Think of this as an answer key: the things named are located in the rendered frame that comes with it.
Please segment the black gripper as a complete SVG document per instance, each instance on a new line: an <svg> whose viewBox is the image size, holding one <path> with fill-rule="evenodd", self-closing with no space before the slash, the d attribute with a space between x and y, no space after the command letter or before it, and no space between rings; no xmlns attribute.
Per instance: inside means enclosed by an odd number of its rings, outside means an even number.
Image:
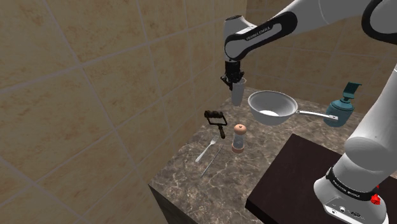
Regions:
<svg viewBox="0 0 397 224"><path fill-rule="evenodd" d="M225 62L225 75L220 79L228 86L230 91L233 90L233 81L240 81L244 75L243 70L240 68L240 62Z"/></svg>

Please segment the grey tall cup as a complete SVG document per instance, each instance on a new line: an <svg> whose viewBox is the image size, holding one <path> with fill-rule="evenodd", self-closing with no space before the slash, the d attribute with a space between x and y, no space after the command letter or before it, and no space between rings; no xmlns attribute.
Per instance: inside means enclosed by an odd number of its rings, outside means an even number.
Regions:
<svg viewBox="0 0 397 224"><path fill-rule="evenodd" d="M246 79L242 78L237 83L232 83L231 101L234 106L240 106L245 89Z"/></svg>

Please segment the pepper mill with orange top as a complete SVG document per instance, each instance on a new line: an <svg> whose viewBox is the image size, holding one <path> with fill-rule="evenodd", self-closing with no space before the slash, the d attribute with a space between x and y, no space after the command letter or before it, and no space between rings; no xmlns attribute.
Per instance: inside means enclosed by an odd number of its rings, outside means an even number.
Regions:
<svg viewBox="0 0 397 224"><path fill-rule="evenodd" d="M244 151L244 134L247 132L247 128L243 124L237 124L234 126L233 131L232 151L234 153L242 153Z"/></svg>

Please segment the silver fork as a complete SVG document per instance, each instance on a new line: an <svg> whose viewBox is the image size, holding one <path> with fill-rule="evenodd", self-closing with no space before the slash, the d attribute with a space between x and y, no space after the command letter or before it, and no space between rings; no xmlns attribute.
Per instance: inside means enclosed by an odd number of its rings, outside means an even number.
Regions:
<svg viewBox="0 0 397 224"><path fill-rule="evenodd" d="M199 162L200 159L203 157L203 155L206 153L206 151L216 143L216 141L219 139L219 136L214 136L208 146L205 148L205 150L195 159L195 162Z"/></svg>

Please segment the thin silver knife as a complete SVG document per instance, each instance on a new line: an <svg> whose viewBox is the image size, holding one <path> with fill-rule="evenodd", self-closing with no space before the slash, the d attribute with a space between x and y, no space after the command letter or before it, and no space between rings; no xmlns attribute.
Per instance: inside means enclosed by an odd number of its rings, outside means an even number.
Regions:
<svg viewBox="0 0 397 224"><path fill-rule="evenodd" d="M204 176L204 174L207 172L207 170L210 168L210 166L212 165L212 163L216 160L217 156L219 155L219 153L221 152L221 150L223 149L224 144L222 144L222 146L220 147L220 149L217 151L217 153L215 154L215 156L213 156L212 160L209 162L209 164L207 165L207 167L205 168L205 170L203 171L203 173L200 175L200 178L202 178Z"/></svg>

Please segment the teal soap dispenser bottle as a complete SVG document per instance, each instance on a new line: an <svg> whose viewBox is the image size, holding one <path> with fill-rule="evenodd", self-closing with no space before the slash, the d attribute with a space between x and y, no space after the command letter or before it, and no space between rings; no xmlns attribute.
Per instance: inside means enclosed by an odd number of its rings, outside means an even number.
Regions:
<svg viewBox="0 0 397 224"><path fill-rule="evenodd" d="M344 88L342 98L332 101L326 110L326 114L337 116L338 120L331 120L324 118L323 121L330 127L343 126L352 115L354 106L351 104L351 99L354 99L354 93L357 91L360 83L349 82Z"/></svg>

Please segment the dark robot stand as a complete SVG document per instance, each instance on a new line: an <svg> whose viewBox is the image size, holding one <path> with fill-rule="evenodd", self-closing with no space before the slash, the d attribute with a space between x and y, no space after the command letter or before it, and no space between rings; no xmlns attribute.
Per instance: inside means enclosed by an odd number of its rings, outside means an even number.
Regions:
<svg viewBox="0 0 397 224"><path fill-rule="evenodd" d="M340 155L292 134L246 201L264 224L397 224L397 139L355 131Z"/></svg>

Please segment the black handled roller tool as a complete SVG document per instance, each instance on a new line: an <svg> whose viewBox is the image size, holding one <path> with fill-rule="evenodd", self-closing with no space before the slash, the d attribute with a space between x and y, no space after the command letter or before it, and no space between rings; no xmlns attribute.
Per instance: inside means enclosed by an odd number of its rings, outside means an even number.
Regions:
<svg viewBox="0 0 397 224"><path fill-rule="evenodd" d="M207 119L209 125L215 125L218 127L220 137L224 139L226 137L223 127L228 125L228 122L222 111L204 111L204 117Z"/></svg>

